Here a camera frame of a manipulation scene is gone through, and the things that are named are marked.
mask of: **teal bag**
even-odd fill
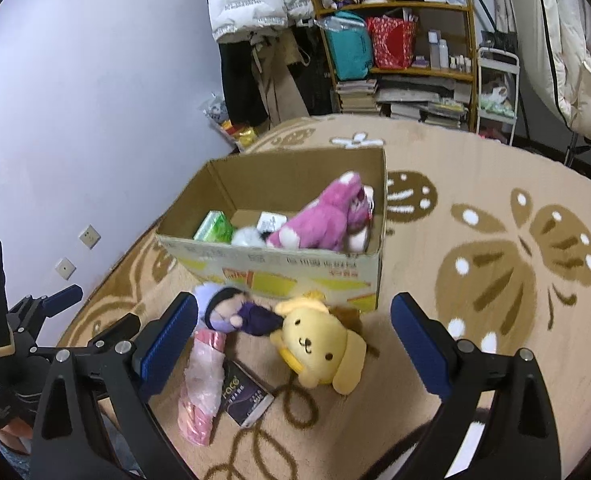
[[[364,79],[373,66],[373,45],[367,31],[367,24],[353,12],[340,10],[335,13],[335,16],[364,24],[364,27],[349,28],[339,32],[325,31],[338,79],[340,81]]]

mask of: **stack of books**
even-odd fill
[[[471,97],[470,85],[437,77],[384,76],[375,93],[378,104],[391,106],[391,118],[461,129]]]
[[[375,102],[377,79],[340,81],[336,86],[342,112],[352,114],[379,115],[382,108]]]

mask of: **blue gripper pad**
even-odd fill
[[[180,292],[162,317],[148,323],[135,339],[134,371],[142,379],[140,398],[147,402],[159,394],[197,324],[197,301]]]
[[[442,402],[447,400],[451,394],[450,365],[445,354],[438,347],[440,342],[436,344],[427,331],[429,329],[430,332],[436,332],[432,330],[431,323],[439,322],[430,320],[408,292],[401,292],[391,302],[391,323],[418,371],[424,387],[430,394],[439,396]],[[445,331],[453,342],[442,325],[435,329]]]
[[[82,299],[80,285],[71,285],[60,292],[49,296],[42,302],[42,309],[46,317],[53,317]]]

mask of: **hanging clothes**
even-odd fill
[[[222,90],[233,124],[259,126],[268,118],[258,84],[253,77],[253,47],[248,41],[219,43]]]
[[[277,39],[268,40],[257,51],[254,69],[262,100],[268,110],[271,127],[290,119],[309,117],[300,91],[288,69],[302,62],[297,42],[290,30]]]

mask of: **beige carpet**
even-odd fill
[[[239,335],[235,355],[275,388],[262,421],[240,431],[226,415],[196,448],[176,425],[182,357],[152,408],[203,479],[353,480],[434,415],[388,319],[408,290],[431,317],[486,349],[535,351],[549,389],[568,474],[591,446],[591,181],[545,158],[471,134],[411,121],[329,116],[288,121],[255,147],[291,150],[383,144],[389,171],[379,309],[362,316],[367,357],[348,397],[304,391],[265,338]],[[85,344],[127,312],[159,316],[196,280],[140,240],[64,335]]]

